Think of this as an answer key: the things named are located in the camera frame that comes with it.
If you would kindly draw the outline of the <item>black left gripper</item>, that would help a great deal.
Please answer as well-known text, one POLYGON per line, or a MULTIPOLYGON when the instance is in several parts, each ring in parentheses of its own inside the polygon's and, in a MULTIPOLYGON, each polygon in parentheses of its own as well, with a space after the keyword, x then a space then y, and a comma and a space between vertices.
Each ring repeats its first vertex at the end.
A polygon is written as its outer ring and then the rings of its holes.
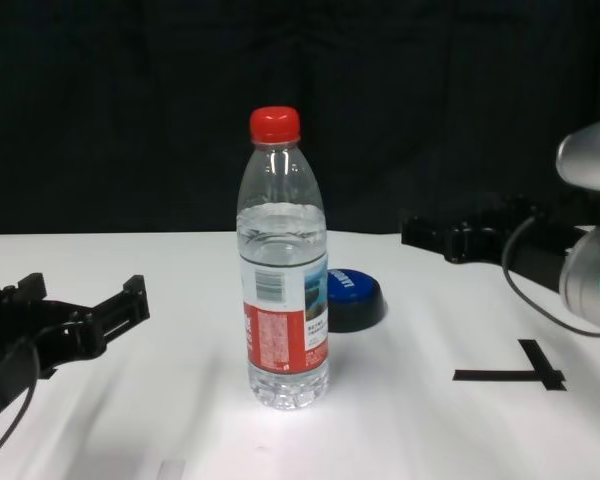
POLYGON ((39 272, 0 287, 0 414, 55 368, 101 356, 111 341, 150 317, 142 275, 90 310, 42 301, 46 295, 39 272))

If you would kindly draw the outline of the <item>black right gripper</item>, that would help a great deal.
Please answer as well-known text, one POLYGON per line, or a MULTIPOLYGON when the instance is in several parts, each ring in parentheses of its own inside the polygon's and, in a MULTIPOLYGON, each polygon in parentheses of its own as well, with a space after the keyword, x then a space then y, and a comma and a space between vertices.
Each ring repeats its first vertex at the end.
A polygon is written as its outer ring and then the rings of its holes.
POLYGON ((454 264, 499 266, 514 230, 528 217, 536 217, 514 242, 509 270, 557 291, 568 253, 586 234, 578 227, 548 220, 556 218, 569 202, 569 194, 540 200, 522 194, 490 194, 480 205, 479 215, 452 226, 449 221, 405 215, 400 220, 401 244, 438 254, 454 264))

